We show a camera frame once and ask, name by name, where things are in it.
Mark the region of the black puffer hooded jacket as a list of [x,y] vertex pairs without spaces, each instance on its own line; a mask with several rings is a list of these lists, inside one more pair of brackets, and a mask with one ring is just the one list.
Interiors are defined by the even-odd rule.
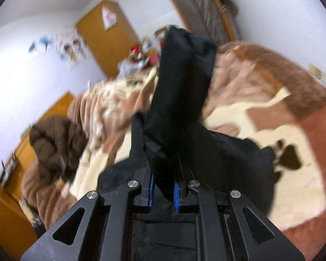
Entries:
[[266,218],[276,175],[274,152],[207,130],[200,121],[207,98],[217,47],[207,38],[171,27],[162,50],[160,74],[150,109],[132,118],[130,156],[112,167],[123,172],[116,189],[102,244],[102,260],[126,260],[130,232],[127,212],[134,191],[131,173],[147,164],[155,189],[174,205],[174,174],[179,157],[193,172],[185,214],[196,228],[180,224],[166,240],[195,240],[200,260],[266,260],[274,247],[276,228]]

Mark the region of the brown puffer jacket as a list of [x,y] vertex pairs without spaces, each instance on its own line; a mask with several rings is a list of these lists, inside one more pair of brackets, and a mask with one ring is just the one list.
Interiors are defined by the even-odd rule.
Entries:
[[81,124],[54,115],[31,127],[29,143],[37,156],[37,169],[43,183],[59,179],[71,183],[88,139]]

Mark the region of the red gift box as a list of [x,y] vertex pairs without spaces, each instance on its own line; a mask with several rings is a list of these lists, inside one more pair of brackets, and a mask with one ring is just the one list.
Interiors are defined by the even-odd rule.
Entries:
[[155,66],[160,60],[160,54],[158,52],[152,52],[148,56],[150,66]]

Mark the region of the brown cream plush blanket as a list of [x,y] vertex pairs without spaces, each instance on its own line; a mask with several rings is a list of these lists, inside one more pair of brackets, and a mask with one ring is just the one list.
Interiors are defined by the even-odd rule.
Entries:
[[[112,167],[129,156],[132,115],[150,106],[158,72],[102,81],[76,97],[65,116],[88,143],[62,194],[79,200],[123,182]],[[219,133],[271,147],[280,178],[269,218],[313,260],[326,247],[326,87],[306,70],[248,42],[219,49],[202,122]]]

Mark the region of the red santa hat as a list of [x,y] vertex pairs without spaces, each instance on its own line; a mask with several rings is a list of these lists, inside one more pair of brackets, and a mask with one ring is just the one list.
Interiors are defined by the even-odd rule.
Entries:
[[130,48],[129,55],[139,55],[141,53],[140,46],[134,45]]

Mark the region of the wooden headboard shelf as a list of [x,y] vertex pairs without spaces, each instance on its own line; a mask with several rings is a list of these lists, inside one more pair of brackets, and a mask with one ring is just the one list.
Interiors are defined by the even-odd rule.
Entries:
[[77,199],[70,193],[62,194],[62,179],[48,185],[39,181],[36,153],[28,134],[16,147],[14,158],[17,165],[6,184],[0,186],[0,245],[11,260],[20,260],[37,241],[37,234],[23,213],[19,200],[25,198],[49,229]]

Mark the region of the white plastic bag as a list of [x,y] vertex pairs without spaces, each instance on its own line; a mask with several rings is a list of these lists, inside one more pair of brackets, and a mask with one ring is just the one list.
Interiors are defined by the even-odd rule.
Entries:
[[102,6],[102,22],[105,30],[110,30],[117,24],[117,14]]

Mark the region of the cartoon couple wall sticker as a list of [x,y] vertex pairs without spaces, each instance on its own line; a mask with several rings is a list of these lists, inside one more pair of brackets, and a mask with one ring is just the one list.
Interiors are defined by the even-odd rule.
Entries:
[[42,35],[32,41],[28,53],[52,52],[59,59],[74,67],[88,59],[90,50],[76,29],[61,31],[55,35]]

